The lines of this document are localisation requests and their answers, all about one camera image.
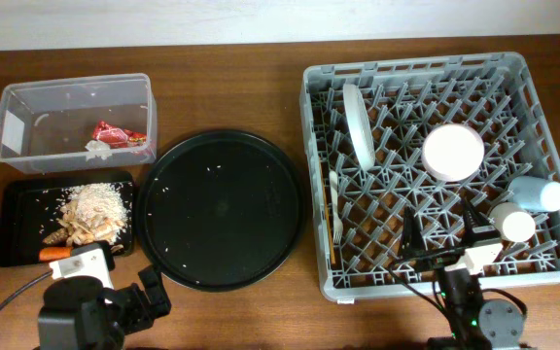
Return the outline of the grey plate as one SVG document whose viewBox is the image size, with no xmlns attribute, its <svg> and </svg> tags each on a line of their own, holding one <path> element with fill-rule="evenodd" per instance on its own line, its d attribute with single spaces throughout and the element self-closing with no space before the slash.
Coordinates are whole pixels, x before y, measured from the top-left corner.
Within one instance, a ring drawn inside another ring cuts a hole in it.
<svg viewBox="0 0 560 350">
<path fill-rule="evenodd" d="M 365 101 L 360 89 L 353 84 L 345 84 L 342 87 L 342 96 L 357 160 L 361 169 L 368 171 L 374 167 L 375 150 Z"/>
</svg>

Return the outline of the white plastic fork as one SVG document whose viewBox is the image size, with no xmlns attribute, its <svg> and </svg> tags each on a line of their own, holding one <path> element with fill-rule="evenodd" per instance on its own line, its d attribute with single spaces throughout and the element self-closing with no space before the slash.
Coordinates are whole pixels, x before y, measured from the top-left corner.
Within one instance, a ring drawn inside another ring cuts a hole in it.
<svg viewBox="0 0 560 350">
<path fill-rule="evenodd" d="M 332 241 L 334 244 L 339 244 L 342 238 L 343 233 L 343 222 L 339 216 L 339 208 L 338 208 L 338 175 L 336 172 L 331 171 L 329 173 L 330 177 L 330 191 L 332 195 Z"/>
</svg>

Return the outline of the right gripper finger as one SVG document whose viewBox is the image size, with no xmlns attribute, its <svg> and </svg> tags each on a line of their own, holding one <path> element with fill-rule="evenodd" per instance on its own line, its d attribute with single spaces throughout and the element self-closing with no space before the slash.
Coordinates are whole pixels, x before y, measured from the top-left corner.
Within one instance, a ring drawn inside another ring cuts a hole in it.
<svg viewBox="0 0 560 350">
<path fill-rule="evenodd" d="M 461 244 L 463 246 L 493 244 L 500 241 L 500 233 L 468 200 L 463 199 L 462 206 L 464 234 Z"/>
<path fill-rule="evenodd" d="M 415 211 L 406 206 L 403 211 L 403 227 L 402 227 L 402 256 L 417 256 L 426 251 L 426 246 L 421 234 L 419 220 Z"/>
</svg>

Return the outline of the peanut shells and rice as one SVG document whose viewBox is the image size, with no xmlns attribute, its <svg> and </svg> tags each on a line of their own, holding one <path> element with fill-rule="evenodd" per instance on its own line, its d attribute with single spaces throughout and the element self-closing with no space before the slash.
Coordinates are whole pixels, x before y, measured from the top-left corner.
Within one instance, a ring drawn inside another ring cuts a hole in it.
<svg viewBox="0 0 560 350">
<path fill-rule="evenodd" d="M 63 190 L 56 199 L 53 221 L 69 237 L 54 246 L 79 247 L 104 241 L 113 250 L 123 247 L 131 205 L 123 199 L 127 184 L 96 183 Z"/>
</svg>

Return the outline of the orange carrot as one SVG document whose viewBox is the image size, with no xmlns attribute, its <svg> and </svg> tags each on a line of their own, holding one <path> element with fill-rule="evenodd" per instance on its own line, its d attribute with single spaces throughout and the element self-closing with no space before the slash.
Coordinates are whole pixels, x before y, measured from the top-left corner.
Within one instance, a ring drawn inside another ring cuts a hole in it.
<svg viewBox="0 0 560 350">
<path fill-rule="evenodd" d="M 72 247 L 47 247 L 39 252 L 40 262 L 53 262 L 70 258 L 72 255 Z"/>
</svg>

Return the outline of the cream cup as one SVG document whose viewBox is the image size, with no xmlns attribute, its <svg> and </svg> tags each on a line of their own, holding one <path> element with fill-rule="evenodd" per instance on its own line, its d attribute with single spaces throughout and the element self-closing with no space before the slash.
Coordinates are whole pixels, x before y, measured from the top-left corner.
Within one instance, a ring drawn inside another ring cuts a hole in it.
<svg viewBox="0 0 560 350">
<path fill-rule="evenodd" d="M 500 203 L 490 211 L 488 216 L 494 228 L 506 241 L 524 242 L 536 232 L 533 217 L 516 203 Z"/>
</svg>

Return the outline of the red snack wrapper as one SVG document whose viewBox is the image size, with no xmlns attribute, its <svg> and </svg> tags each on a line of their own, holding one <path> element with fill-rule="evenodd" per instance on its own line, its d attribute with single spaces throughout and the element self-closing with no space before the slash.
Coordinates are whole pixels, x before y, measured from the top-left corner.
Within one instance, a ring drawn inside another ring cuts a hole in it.
<svg viewBox="0 0 560 350">
<path fill-rule="evenodd" d="M 96 125 L 92 138 L 106 143 L 112 149 L 137 147 L 147 141 L 147 136 L 143 133 L 120 128 L 104 121 L 100 121 Z"/>
</svg>

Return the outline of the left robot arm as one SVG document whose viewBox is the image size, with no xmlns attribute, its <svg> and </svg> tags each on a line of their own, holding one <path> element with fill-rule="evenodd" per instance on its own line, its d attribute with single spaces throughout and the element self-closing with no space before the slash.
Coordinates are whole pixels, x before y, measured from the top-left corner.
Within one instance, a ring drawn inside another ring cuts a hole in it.
<svg viewBox="0 0 560 350">
<path fill-rule="evenodd" d="M 138 273 L 140 284 L 116 290 L 110 246 L 50 247 L 39 260 L 52 270 L 38 314 L 41 349 L 122 349 L 124 338 L 151 328 L 172 308 L 157 267 Z"/>
</svg>

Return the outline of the walnut piece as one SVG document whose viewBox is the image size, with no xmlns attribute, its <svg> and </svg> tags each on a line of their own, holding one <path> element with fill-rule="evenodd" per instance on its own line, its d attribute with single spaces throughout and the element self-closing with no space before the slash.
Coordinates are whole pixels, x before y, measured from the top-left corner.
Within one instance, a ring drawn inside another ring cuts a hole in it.
<svg viewBox="0 0 560 350">
<path fill-rule="evenodd" d="M 66 227 L 62 227 L 43 239 L 43 243 L 47 246 L 54 246 L 65 242 L 69 237 L 69 230 Z"/>
</svg>

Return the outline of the pink bowl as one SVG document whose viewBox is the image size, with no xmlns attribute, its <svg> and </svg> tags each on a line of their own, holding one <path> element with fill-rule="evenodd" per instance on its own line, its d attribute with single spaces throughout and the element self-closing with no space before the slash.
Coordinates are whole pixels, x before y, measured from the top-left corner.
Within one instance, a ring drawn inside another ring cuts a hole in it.
<svg viewBox="0 0 560 350">
<path fill-rule="evenodd" d="M 474 129 L 450 123 L 434 128 L 425 138 L 421 152 L 422 164 L 432 176 L 445 182 L 458 182 L 479 168 L 484 144 Z"/>
</svg>

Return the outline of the grey dishwasher rack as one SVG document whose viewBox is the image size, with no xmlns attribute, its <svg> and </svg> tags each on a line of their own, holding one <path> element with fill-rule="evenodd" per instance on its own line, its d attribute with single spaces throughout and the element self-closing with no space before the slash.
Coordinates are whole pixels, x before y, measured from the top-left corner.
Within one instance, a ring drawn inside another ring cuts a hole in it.
<svg viewBox="0 0 560 350">
<path fill-rule="evenodd" d="M 375 164 L 363 171 L 345 116 L 342 87 L 363 96 Z M 516 52 L 490 52 L 311 66 L 299 100 L 313 202 L 322 295 L 333 302 L 428 294 L 432 273 L 391 267 L 398 255 L 403 211 L 417 214 L 429 249 L 458 245 L 464 233 L 462 200 L 481 214 L 508 201 L 508 184 L 527 175 L 560 183 L 554 146 L 531 73 Z M 462 123 L 482 138 L 485 156 L 468 179 L 444 182 L 423 166 L 429 132 Z M 329 173 L 338 175 L 343 222 L 331 265 L 320 165 L 333 225 Z"/>
</svg>

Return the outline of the blue cup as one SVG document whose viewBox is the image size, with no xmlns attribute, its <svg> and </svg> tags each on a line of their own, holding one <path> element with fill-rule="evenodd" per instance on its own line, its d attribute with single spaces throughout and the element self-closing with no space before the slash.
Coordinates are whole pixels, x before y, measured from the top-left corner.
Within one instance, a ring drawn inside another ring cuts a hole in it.
<svg viewBox="0 0 560 350">
<path fill-rule="evenodd" d="M 512 192 L 511 202 L 522 209 L 535 212 L 560 210 L 560 183 L 543 178 L 519 176 L 507 189 Z"/>
</svg>

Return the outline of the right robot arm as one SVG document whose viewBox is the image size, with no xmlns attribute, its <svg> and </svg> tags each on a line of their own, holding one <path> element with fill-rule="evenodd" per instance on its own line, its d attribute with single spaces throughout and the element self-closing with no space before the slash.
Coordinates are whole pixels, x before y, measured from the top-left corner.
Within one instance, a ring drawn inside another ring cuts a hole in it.
<svg viewBox="0 0 560 350">
<path fill-rule="evenodd" d="M 429 250 L 419 230 L 416 212 L 403 211 L 400 258 L 391 267 L 409 263 L 417 272 L 432 272 L 429 299 L 444 316 L 449 337 L 431 337 L 428 349 L 520 349 L 527 306 L 502 290 L 481 287 L 478 274 L 503 249 L 499 232 L 467 200 L 463 201 L 461 242 L 450 248 Z M 488 299 L 486 293 L 498 294 Z"/>
</svg>

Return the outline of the wooden chopstick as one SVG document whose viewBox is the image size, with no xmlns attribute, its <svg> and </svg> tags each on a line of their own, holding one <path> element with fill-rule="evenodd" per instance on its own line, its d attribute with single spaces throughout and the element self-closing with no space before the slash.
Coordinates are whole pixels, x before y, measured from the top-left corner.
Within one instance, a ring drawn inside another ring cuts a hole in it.
<svg viewBox="0 0 560 350">
<path fill-rule="evenodd" d="M 325 177 L 324 177 L 324 172 L 323 172 L 323 166 L 321 163 L 319 163 L 320 165 L 320 172 L 321 172 L 321 181 L 322 181 L 322 193 L 323 193 L 323 204 L 324 204 L 324 217 L 326 220 L 326 227 L 327 227 L 327 235 L 328 235 L 328 240 L 329 240 L 329 250 L 330 250 L 330 261 L 331 261 L 331 265 L 334 266 L 336 264 L 336 258 L 335 258 L 335 254 L 333 251 L 333 226 L 332 226 L 332 221 L 330 218 L 330 210 L 329 210 L 329 206 L 328 206 L 328 199 L 327 199 L 327 192 L 326 192 L 326 187 L 325 187 Z"/>
</svg>

